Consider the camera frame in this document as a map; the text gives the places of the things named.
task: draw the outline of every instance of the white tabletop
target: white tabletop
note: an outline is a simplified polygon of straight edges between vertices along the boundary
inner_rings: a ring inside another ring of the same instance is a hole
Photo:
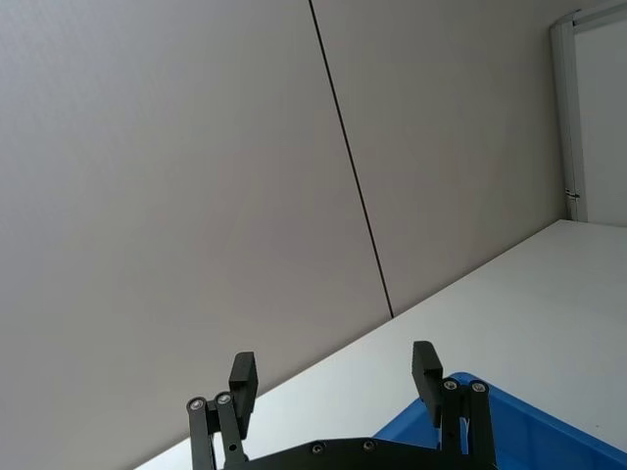
[[[248,455],[376,433],[416,398],[414,340],[627,451],[627,229],[559,221],[259,397]],[[139,468],[191,469],[189,440]]]

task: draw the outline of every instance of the blue plastic container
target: blue plastic container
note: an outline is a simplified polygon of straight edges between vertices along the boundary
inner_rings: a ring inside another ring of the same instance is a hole
[[[477,380],[464,372],[452,377],[463,384]],[[492,385],[490,412],[500,470],[627,470],[627,453]],[[417,399],[375,438],[435,448],[438,433],[424,403]]]

